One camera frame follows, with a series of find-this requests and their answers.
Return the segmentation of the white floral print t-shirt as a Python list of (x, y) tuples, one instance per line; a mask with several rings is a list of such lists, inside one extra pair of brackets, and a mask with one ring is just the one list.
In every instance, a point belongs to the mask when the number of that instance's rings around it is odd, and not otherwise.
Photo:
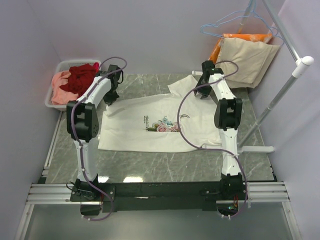
[(221, 138), (214, 125), (217, 105), (189, 91), (192, 76), (168, 86), (169, 93), (121, 100), (106, 107), (98, 149), (151, 153), (185, 153), (215, 148)]

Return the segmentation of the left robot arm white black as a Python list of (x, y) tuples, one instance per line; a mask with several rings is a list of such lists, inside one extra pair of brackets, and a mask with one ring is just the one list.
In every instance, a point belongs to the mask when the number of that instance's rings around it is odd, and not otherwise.
[(78, 164), (73, 191), (88, 201), (94, 201), (104, 194), (99, 188), (93, 156), (94, 139), (100, 129), (97, 107), (101, 101), (110, 106), (119, 98), (117, 88), (123, 80), (123, 69), (117, 65), (111, 64), (107, 71), (99, 69), (84, 94), (66, 105), (67, 132), (73, 139)]

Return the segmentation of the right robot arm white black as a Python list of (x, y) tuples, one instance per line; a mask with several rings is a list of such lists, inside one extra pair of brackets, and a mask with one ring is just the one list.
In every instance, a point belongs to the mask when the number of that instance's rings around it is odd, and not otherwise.
[(214, 113), (214, 125), (218, 129), (222, 147), (222, 170), (218, 192), (221, 197), (230, 200), (243, 192), (243, 176), (237, 161), (237, 135), (241, 123), (243, 102), (230, 90), (224, 72), (211, 60), (201, 64), (202, 75), (198, 80), (195, 94), (206, 98), (214, 92), (217, 103)]

